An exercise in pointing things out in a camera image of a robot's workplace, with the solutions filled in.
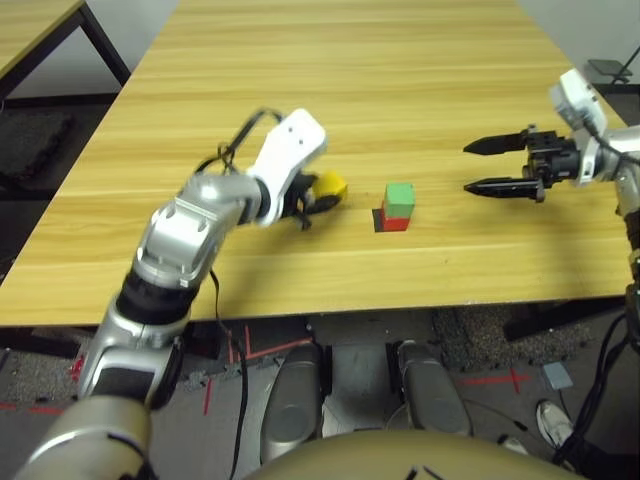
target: black table frame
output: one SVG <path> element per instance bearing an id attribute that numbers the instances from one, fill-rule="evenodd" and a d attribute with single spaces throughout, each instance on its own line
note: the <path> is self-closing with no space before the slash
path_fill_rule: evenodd
<path id="1" fill-rule="evenodd" d="M 86 3 L 63 20 L 51 33 L 35 45 L 7 73 L 0 78 L 0 101 L 3 101 L 42 61 L 49 56 L 78 27 L 85 33 L 120 85 L 131 76 L 111 40 Z M 1 200 L 51 200 L 55 190 L 31 190 L 0 173 Z"/>

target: table leg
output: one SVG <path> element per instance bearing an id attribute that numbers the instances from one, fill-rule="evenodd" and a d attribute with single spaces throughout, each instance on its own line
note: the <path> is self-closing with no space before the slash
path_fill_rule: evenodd
<path id="1" fill-rule="evenodd" d="M 516 318 L 503 327 L 509 342 L 520 340 L 564 325 L 585 320 L 595 315 L 622 311 L 624 297 L 573 300 L 542 312 L 531 312 L 525 318 Z"/>
<path id="2" fill-rule="evenodd" d="M 93 15 L 89 6 L 86 3 L 83 4 L 78 9 L 78 12 L 84 20 L 80 25 L 82 31 L 100 54 L 104 63 L 107 64 L 111 73 L 113 73 L 118 82 L 120 82 L 120 85 L 124 85 L 131 76 L 129 68 L 118 54 L 118 51 L 111 43 L 111 40 L 109 40 L 109 37 L 100 26 L 98 19 Z"/>
<path id="3" fill-rule="evenodd" d="M 9 95 L 27 75 L 80 26 L 82 21 L 83 18 L 80 13 L 74 12 L 22 57 L 11 70 L 0 78 L 0 99 L 4 99 Z"/>

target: red cube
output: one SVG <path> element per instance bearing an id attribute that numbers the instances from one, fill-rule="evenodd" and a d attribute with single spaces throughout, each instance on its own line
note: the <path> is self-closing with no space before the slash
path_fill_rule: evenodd
<path id="1" fill-rule="evenodd" d="M 409 228 L 408 218 L 387 218 L 384 214 L 384 205 L 380 209 L 380 220 L 384 232 L 404 232 Z"/>

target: white wall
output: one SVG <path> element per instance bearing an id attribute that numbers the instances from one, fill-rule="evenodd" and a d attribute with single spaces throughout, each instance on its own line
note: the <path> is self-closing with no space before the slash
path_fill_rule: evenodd
<path id="1" fill-rule="evenodd" d="M 124 61 L 133 69 L 178 1 L 88 0 L 88 3 Z M 640 45 L 640 0 L 518 2 L 591 81 L 599 78 L 585 71 L 589 58 L 614 59 L 624 63 Z M 640 58 L 630 68 L 635 74 L 633 80 L 640 83 Z M 36 68 L 11 97 L 78 95 L 118 90 L 118 82 L 84 33 L 77 31 Z"/>
<path id="2" fill-rule="evenodd" d="M 123 60 L 133 70 L 179 0 L 88 0 Z M 112 93 L 120 89 L 93 45 L 78 29 L 9 96 Z"/>
<path id="3" fill-rule="evenodd" d="M 590 58 L 626 63 L 640 45 L 640 0 L 518 0 L 592 82 L 611 80 L 586 68 Z M 640 83 L 640 58 L 631 64 Z"/>

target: wooden table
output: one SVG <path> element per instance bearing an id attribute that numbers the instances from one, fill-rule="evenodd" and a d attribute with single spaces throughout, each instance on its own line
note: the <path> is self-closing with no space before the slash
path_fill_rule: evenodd
<path id="1" fill-rule="evenodd" d="M 340 171 L 350 196 L 308 232 L 285 220 L 229 235 L 223 316 L 621 294 L 612 185 L 559 185 L 541 205 L 462 189 L 525 162 L 463 153 L 471 140 L 531 122 L 566 132 L 547 91 L 569 68 L 511 0 L 183 0 L 0 288 L 1 321 L 99 322 L 150 214 L 264 105 L 317 117 L 330 145 L 312 167 Z M 415 186 L 407 232 L 373 231 L 387 182 Z M 205 282 L 193 317 L 212 317 L 213 298 Z"/>
<path id="2" fill-rule="evenodd" d="M 78 27 L 124 85 L 130 72 L 84 0 L 0 0 L 0 100 Z"/>

